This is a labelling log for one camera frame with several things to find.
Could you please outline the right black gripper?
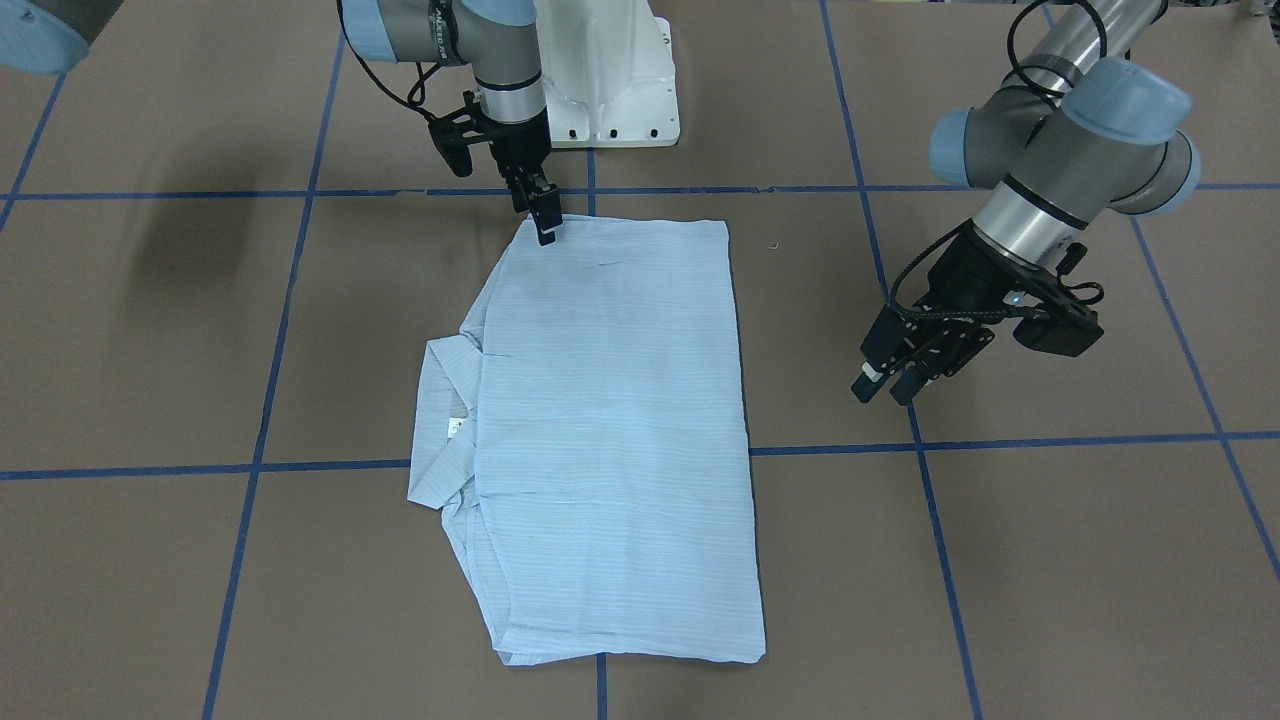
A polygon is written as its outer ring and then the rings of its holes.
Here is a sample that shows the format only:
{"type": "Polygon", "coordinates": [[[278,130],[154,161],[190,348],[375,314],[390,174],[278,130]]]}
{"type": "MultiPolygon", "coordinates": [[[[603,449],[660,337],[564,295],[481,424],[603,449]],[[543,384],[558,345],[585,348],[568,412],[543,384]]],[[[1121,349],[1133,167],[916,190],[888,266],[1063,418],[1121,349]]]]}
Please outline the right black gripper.
{"type": "Polygon", "coordinates": [[[547,181],[543,170],[549,154],[548,111],[518,123],[492,126],[492,155],[508,182],[515,211],[530,213],[540,246],[554,243],[556,229],[563,223],[559,188],[547,181]]]}

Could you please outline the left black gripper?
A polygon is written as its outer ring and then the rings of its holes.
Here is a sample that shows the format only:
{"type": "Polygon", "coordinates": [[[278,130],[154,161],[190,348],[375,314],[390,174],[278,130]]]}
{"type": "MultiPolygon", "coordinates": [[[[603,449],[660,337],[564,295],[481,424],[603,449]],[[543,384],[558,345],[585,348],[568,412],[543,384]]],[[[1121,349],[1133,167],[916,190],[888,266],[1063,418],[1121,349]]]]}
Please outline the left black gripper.
{"type": "Polygon", "coordinates": [[[1014,307],[1005,301],[1010,292],[1027,290],[1033,275],[1030,265],[1000,252],[973,222],[934,241],[900,272],[890,301],[867,332],[860,345],[864,363],[851,386],[854,397],[869,404],[896,377],[890,396],[899,405],[911,404],[931,382],[955,377],[989,345],[995,332],[980,323],[1019,318],[1018,341],[1043,345],[1051,337],[1048,310],[1014,307]],[[942,245],[947,249],[927,273],[925,296],[901,305],[897,292],[902,281],[942,245]]]}

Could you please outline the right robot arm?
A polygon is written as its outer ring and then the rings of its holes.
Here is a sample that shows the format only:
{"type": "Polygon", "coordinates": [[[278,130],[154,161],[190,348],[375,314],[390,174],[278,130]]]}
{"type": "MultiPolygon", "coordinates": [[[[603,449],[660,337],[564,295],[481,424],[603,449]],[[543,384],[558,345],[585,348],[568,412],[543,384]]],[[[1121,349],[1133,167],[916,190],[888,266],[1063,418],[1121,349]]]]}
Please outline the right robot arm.
{"type": "Polygon", "coordinates": [[[562,225],[558,187],[544,172],[550,122],[531,1],[338,1],[343,38],[366,77],[420,115],[451,172],[474,173],[471,147],[486,145],[516,213],[529,214],[540,245],[562,225]],[[467,67],[475,87],[461,108],[426,108],[430,78],[467,67]]]}

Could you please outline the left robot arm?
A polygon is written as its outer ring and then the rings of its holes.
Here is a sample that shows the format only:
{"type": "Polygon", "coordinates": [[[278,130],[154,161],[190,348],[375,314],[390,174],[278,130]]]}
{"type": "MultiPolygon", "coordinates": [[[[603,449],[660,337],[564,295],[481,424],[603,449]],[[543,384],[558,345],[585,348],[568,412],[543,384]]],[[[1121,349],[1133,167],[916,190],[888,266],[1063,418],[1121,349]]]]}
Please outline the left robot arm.
{"type": "Polygon", "coordinates": [[[1074,1],[1027,54],[1007,32],[1001,86],[941,118],[929,146],[938,179],[989,197],[891,282],[861,342],[859,401],[887,389],[909,405],[964,369],[1007,320],[1014,340],[1041,354],[1076,357],[1103,336],[1102,286],[1068,283],[1085,256],[1082,234],[1107,210],[1170,211],[1201,178],[1201,155],[1181,129],[1190,97],[1129,56],[1167,9],[1074,1]]]}

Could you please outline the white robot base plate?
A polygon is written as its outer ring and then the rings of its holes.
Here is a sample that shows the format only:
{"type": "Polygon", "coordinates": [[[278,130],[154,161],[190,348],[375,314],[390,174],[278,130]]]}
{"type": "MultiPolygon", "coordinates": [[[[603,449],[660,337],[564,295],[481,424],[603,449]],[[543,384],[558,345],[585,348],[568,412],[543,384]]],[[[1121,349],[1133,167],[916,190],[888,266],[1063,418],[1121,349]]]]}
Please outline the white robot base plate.
{"type": "Polygon", "coordinates": [[[649,1],[536,1],[554,150],[680,141],[669,22],[649,1]]]}

